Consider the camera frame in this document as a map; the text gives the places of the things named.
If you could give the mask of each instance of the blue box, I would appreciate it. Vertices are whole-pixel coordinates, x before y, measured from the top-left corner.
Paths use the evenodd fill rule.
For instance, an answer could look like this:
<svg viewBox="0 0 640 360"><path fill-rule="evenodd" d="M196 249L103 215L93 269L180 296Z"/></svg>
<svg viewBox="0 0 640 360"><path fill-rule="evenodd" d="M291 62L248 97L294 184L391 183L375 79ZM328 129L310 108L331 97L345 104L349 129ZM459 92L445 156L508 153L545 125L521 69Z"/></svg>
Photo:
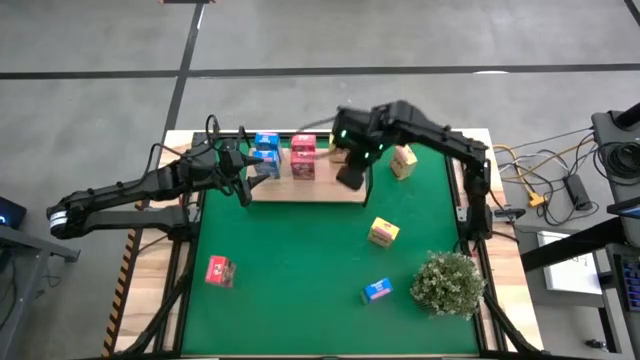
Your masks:
<svg viewBox="0 0 640 360"><path fill-rule="evenodd" d="M282 161L282 151L280 148L280 135L272 132L256 133L254 140L256 150L275 151L278 153L278 161Z"/></svg>
<svg viewBox="0 0 640 360"><path fill-rule="evenodd" d="M377 298L387 295L391 291L393 291L391 281L389 278L384 278L376 283L367 285L367 287L362 290L362 300L364 300L365 304L368 304Z"/></svg>
<svg viewBox="0 0 640 360"><path fill-rule="evenodd" d="M259 164L253 165L258 175L266 174L280 179L280 157L277 151L256 150L253 152L253 156L264 160Z"/></svg>

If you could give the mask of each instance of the green mat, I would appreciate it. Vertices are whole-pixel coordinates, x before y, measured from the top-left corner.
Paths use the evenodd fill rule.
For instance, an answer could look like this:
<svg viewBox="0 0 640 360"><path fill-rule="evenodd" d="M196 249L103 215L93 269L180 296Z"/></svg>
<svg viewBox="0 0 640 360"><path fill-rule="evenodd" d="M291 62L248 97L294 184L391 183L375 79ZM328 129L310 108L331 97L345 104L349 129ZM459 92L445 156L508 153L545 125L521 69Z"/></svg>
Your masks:
<svg viewBox="0 0 640 360"><path fill-rule="evenodd" d="M427 250L450 251L457 240L444 159L424 147L414 151L418 166L402 182L389 169L391 151L375 165L366 208L257 202L241 208L235 197L209 191L183 353L477 353L471 321L430 317L409 295ZM376 216L400 227L389 249L367 240ZM204 282L214 254L237 264L233 288ZM361 290L384 277L393 292L363 304Z"/></svg>

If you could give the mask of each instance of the red and white box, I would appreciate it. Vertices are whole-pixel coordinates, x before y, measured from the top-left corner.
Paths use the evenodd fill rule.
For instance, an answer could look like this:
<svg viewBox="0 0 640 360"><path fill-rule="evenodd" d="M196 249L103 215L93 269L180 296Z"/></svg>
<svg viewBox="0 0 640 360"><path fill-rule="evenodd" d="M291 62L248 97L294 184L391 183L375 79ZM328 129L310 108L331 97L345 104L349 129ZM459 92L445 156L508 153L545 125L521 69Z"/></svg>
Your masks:
<svg viewBox="0 0 640 360"><path fill-rule="evenodd" d="M222 287L233 287L235 272L236 265L231 260L224 256L213 255L209 258L205 281Z"/></svg>
<svg viewBox="0 0 640 360"><path fill-rule="evenodd" d="M315 152L316 136L311 134L294 135L291 138L291 151Z"/></svg>
<svg viewBox="0 0 640 360"><path fill-rule="evenodd" d="M316 179L316 153L294 151L291 153L291 173L294 180Z"/></svg>

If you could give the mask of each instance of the small box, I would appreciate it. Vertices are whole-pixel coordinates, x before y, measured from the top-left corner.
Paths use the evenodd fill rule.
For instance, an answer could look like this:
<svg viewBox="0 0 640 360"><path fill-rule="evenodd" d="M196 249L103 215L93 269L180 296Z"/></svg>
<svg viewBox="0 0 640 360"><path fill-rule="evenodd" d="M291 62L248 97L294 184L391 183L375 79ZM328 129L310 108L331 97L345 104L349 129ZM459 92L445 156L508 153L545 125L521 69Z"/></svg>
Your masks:
<svg viewBox="0 0 640 360"><path fill-rule="evenodd" d="M334 163L344 163L347 161L347 153L349 150L340 149L333 143L333 134L329 135L329 161Z"/></svg>
<svg viewBox="0 0 640 360"><path fill-rule="evenodd" d="M396 146L394 148L393 157L391 158L391 170L398 180L409 177L417 163L418 159L409 145Z"/></svg>
<svg viewBox="0 0 640 360"><path fill-rule="evenodd" d="M364 290L362 290L362 300L365 304L368 304L375 299L387 295L391 291L393 291L391 281L389 278L384 278L376 283L367 285Z"/></svg>
<svg viewBox="0 0 640 360"><path fill-rule="evenodd" d="M294 135L291 138L291 151L315 152L316 136L311 134Z"/></svg>
<svg viewBox="0 0 640 360"><path fill-rule="evenodd" d="M280 179L280 157L277 151L256 150L252 155L263 160L263 162L253 165L256 174L266 174Z"/></svg>
<svg viewBox="0 0 640 360"><path fill-rule="evenodd" d="M395 241L399 231L399 227L377 217L369 229L368 238L380 246L389 247Z"/></svg>
<svg viewBox="0 0 640 360"><path fill-rule="evenodd" d="M256 150L275 151L278 153L278 161L282 161L282 148L280 145L280 135L273 132L256 133L254 140Z"/></svg>
<svg viewBox="0 0 640 360"><path fill-rule="evenodd" d="M316 153L295 151L291 153L291 173L294 180L315 180Z"/></svg>
<svg viewBox="0 0 640 360"><path fill-rule="evenodd" d="M232 287L236 265L224 256L213 255L209 258L209 267L205 281L222 287Z"/></svg>

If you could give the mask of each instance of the concrete floor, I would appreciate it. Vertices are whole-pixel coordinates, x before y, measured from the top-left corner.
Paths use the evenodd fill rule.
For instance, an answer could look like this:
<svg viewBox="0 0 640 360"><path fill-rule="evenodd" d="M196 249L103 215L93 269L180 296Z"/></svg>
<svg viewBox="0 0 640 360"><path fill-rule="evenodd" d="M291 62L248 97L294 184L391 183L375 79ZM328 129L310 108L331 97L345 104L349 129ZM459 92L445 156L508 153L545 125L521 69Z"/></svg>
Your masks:
<svg viewBox="0 0 640 360"><path fill-rule="evenodd" d="M0 0L0 73L178 70L194 8L151 0ZM191 68L640 63L639 39L622 0L221 0L205 7ZM150 145L162 139L175 84L0 80L0 195L28 208L24 230L52 239L46 206L73 190L139 177ZM228 129L295 128L339 104L399 98L437 122L489 128L494 143L517 145L587 127L593 112L636 103L640 71L194 78L175 128L201 129L209 113ZM580 137L544 147L561 150ZM548 165L542 174L562 173ZM593 200L603 207L612 201L590 162L580 174ZM521 188L506 188L510 203L524 207ZM557 212L568 211L566 197L558 198ZM566 227L606 216L600 210ZM533 213L520 221L543 224ZM122 232L96 232L66 242L82 249L80 261L52 261L63 281L36 302L21 358L99 354L124 239ZM594 309L536 306L536 314L555 354L633 357L628 347L612 355L581 344L602 338Z"/></svg>

